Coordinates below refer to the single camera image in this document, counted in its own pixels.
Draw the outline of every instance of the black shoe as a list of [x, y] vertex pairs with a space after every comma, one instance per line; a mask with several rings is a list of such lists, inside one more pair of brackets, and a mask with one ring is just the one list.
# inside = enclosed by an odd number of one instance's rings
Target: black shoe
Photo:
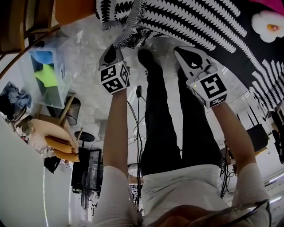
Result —
[[148, 73], [155, 72], [163, 74], [163, 69], [160, 65], [158, 65], [155, 60], [154, 56], [149, 50], [141, 49], [138, 51], [138, 60], [143, 65]]

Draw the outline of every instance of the power adapter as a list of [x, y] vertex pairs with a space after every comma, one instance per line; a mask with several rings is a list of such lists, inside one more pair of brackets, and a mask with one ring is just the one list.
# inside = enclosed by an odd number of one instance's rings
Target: power adapter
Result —
[[137, 88], [136, 88], [136, 96], [137, 96], [137, 98], [142, 97], [142, 86], [141, 85], [137, 86]]

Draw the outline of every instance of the eyeglass frame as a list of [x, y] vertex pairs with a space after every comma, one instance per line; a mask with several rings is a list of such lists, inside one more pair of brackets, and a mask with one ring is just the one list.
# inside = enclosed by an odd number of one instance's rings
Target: eyeglass frame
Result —
[[217, 212], [214, 212], [212, 214], [209, 214], [209, 215], [205, 215], [201, 218], [198, 218], [196, 220], [194, 220], [192, 223], [190, 223], [188, 225], [188, 227], [194, 227], [194, 225], [200, 221], [203, 221], [205, 219], [209, 219], [209, 218], [212, 218], [212, 217], [215, 217], [217, 215], [220, 215], [222, 213], [226, 213], [228, 211], [234, 211], [234, 210], [237, 210], [239, 209], [240, 207], [242, 206], [256, 206], [252, 211], [250, 211], [249, 213], [237, 218], [236, 220], [233, 220], [225, 225], [222, 225], [220, 227], [229, 227], [229, 226], [232, 226], [234, 224], [237, 224], [239, 223], [240, 221], [242, 220], [245, 220], [246, 218], [252, 216], [253, 214], [255, 214], [257, 212], [257, 210], [262, 207], [263, 205], [267, 204], [266, 206], [266, 211], [268, 213], [268, 216], [269, 216], [269, 227], [271, 227], [271, 224], [272, 224], [272, 217], [271, 217], [271, 212], [270, 212], [270, 203], [269, 203], [269, 200], [263, 200], [263, 201], [260, 201], [260, 202], [257, 202], [257, 203], [254, 203], [254, 204], [243, 204], [243, 205], [237, 205], [237, 206], [234, 206], [234, 207], [229, 207], [229, 208], [226, 208], [224, 210], [221, 210], [221, 211], [217, 211]]

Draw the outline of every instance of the person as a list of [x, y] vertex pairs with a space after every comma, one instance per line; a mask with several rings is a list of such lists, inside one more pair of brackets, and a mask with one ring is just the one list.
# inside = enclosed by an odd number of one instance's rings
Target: person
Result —
[[266, 227], [269, 196], [256, 164], [250, 137], [229, 106], [212, 108], [237, 165], [233, 206], [220, 197], [223, 156], [204, 106], [178, 71], [183, 113], [182, 156], [167, 104], [163, 70], [148, 50], [138, 52], [148, 70], [145, 121], [147, 140], [141, 157], [144, 180], [139, 217], [128, 185], [126, 90], [113, 95], [103, 147], [103, 184], [93, 218], [96, 227]]

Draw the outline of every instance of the black and white blanket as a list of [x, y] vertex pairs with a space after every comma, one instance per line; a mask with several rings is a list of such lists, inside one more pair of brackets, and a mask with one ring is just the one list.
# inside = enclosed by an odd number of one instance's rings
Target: black and white blanket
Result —
[[200, 48], [229, 68], [268, 110], [284, 99], [284, 38], [260, 39], [255, 13], [269, 10], [245, 0], [98, 0], [103, 29], [124, 26], [117, 47], [142, 46], [168, 36]]

